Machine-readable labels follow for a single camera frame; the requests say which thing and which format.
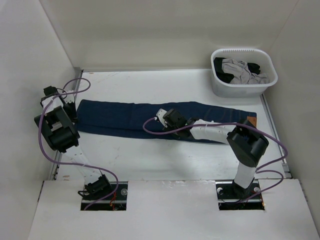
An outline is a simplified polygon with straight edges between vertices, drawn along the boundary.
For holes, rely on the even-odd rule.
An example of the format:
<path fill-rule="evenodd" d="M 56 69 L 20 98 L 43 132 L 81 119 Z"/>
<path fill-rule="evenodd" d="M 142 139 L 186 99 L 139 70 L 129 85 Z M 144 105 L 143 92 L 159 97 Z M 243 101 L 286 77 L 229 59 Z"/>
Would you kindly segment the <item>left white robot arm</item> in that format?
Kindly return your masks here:
<path fill-rule="evenodd" d="M 100 169 L 89 168 L 91 164 L 79 144 L 79 132 L 74 123 L 77 120 L 74 96 L 70 91 L 59 93 L 54 86 L 44 90 L 40 105 L 44 113 L 34 118 L 41 135 L 49 147 L 68 157 L 84 178 L 85 189 L 93 191 L 100 199 L 112 195 L 112 186 Z"/>

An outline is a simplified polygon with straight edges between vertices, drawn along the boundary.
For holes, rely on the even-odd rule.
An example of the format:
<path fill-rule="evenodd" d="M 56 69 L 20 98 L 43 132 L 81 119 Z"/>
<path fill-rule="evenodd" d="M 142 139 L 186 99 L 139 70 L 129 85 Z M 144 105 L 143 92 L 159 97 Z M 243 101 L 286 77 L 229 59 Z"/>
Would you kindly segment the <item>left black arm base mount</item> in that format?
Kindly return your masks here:
<path fill-rule="evenodd" d="M 126 211 L 128 182 L 110 182 L 102 175 L 94 183 L 85 184 L 77 193 L 81 196 L 81 211 Z"/>

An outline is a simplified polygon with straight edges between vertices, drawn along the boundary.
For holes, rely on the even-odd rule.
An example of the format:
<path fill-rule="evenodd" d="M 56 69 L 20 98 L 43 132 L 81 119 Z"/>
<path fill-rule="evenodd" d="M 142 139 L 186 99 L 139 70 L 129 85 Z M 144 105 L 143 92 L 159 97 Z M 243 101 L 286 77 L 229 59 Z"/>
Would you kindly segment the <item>dark blue denim trousers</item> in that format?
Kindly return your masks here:
<path fill-rule="evenodd" d="M 174 140 L 175 137 L 153 135 L 143 130 L 143 124 L 155 117 L 159 109 L 176 109 L 186 119 L 198 118 L 216 123 L 239 122 L 257 118 L 257 113 L 240 109 L 190 102 L 160 104 L 102 102 L 83 99 L 77 108 L 76 129 L 79 132 L 131 139 Z"/>

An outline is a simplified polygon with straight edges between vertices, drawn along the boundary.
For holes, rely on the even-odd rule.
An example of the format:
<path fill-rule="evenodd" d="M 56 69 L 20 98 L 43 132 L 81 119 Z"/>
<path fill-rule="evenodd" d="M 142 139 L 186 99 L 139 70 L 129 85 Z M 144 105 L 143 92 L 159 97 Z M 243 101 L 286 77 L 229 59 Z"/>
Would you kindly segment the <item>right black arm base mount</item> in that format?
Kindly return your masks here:
<path fill-rule="evenodd" d="M 245 190 L 237 187 L 232 181 L 217 181 L 215 187 L 218 208 L 221 211 L 265 210 L 261 194 L 249 199 L 261 190 L 258 181 L 254 180 Z"/>

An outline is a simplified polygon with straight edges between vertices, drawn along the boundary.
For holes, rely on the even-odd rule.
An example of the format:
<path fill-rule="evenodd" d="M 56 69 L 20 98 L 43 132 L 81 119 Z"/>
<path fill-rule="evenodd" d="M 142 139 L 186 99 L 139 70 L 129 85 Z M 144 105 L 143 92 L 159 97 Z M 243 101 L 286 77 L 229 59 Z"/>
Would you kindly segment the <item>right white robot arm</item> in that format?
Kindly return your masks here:
<path fill-rule="evenodd" d="M 192 125 L 190 128 L 173 133 L 178 140 L 209 141 L 229 145 L 239 161 L 231 190 L 238 198 L 243 198 L 250 192 L 250 185 L 254 180 L 260 158 L 269 146 L 269 141 L 262 134 L 241 126 L 212 127 L 209 124 L 214 124 L 214 121 L 186 119 L 176 109 L 166 111 L 161 108 L 156 117 L 165 132 Z"/>

